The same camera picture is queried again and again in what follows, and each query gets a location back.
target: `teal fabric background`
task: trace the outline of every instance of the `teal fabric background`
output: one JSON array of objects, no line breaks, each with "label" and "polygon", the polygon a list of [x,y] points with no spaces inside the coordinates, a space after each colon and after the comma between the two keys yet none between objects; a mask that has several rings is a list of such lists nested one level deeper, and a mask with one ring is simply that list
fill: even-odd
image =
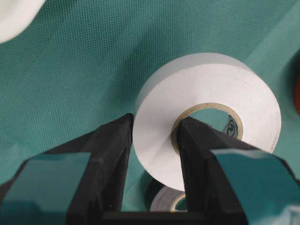
[{"label": "teal fabric background", "polygon": [[[282,115],[275,154],[300,177],[299,12],[296,0],[47,0],[0,44],[0,182],[24,159],[132,112],[151,74],[199,52],[235,57],[270,86]],[[123,210],[145,210],[149,181],[132,151]]]}]

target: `white tape roll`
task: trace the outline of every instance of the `white tape roll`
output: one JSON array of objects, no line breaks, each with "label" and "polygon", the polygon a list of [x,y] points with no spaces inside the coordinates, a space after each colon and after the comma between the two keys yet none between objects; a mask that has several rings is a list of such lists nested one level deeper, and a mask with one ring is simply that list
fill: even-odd
[{"label": "white tape roll", "polygon": [[281,117],[269,87],[245,64],[229,56],[191,54],[155,72],[136,101],[134,148],[152,177],[184,191],[180,157],[172,146],[171,131],[178,118],[209,107],[234,117],[242,141],[273,152]]}]

